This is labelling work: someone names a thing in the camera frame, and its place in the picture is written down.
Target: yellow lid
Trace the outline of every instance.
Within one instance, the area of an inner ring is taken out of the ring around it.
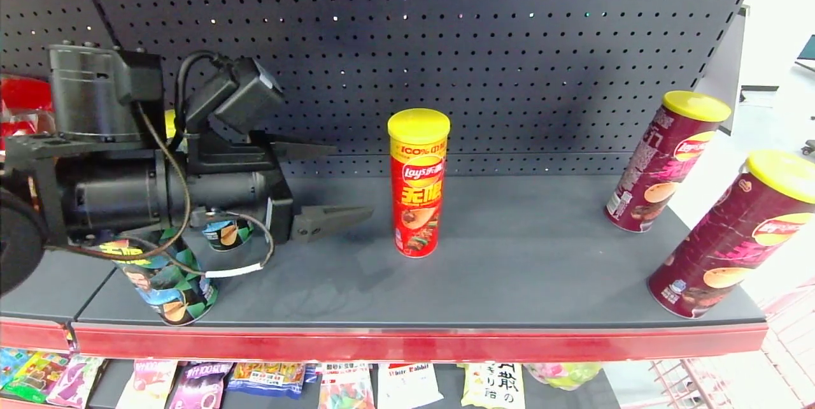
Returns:
[[[450,118],[427,108],[402,110],[388,119],[388,135],[408,145],[429,145],[450,133]]]
[[[753,151],[748,170],[762,183],[781,194],[815,203],[815,163],[777,150]]]
[[[730,107],[720,99],[706,96],[690,90],[671,90],[663,96],[665,108],[685,116],[704,122],[722,122],[730,118]]]
[[[175,136],[175,111],[166,110],[164,112],[164,127],[166,127],[167,138]]]

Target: robotic arm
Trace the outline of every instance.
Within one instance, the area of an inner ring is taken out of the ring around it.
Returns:
[[[145,258],[163,253],[187,226],[240,214],[264,224],[268,259],[276,245],[317,240],[372,215],[364,206],[304,206],[295,214],[280,161],[335,148],[252,130],[283,101],[274,78],[254,60],[196,52],[183,61],[175,92],[176,136],[166,145],[159,55],[70,43],[49,51],[59,133],[6,139],[0,294],[26,279],[47,247],[125,259],[82,247],[122,232],[177,229],[168,243],[138,256]],[[184,79],[203,58],[216,73],[187,98]],[[210,117],[247,142],[223,139],[210,127]],[[181,137],[186,154],[176,152]]]

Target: white wall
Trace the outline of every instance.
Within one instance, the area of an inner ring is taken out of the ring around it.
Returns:
[[[815,34],[815,0],[744,0],[742,85],[780,86],[792,61]]]

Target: red lay's chip can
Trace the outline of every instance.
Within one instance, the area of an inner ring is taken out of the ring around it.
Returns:
[[[410,258],[439,243],[444,168],[450,119],[436,110],[404,110],[388,120],[393,241]]]
[[[696,319],[815,217],[815,164],[755,151],[713,208],[648,279],[670,312]]]
[[[621,229],[650,229],[729,116],[719,99],[687,90],[666,93],[606,204],[606,217]]]

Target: red package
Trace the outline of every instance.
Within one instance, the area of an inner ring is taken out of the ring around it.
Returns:
[[[55,131],[50,86],[44,81],[0,75],[0,104],[3,138]],[[0,150],[5,148],[5,142],[0,139]]]

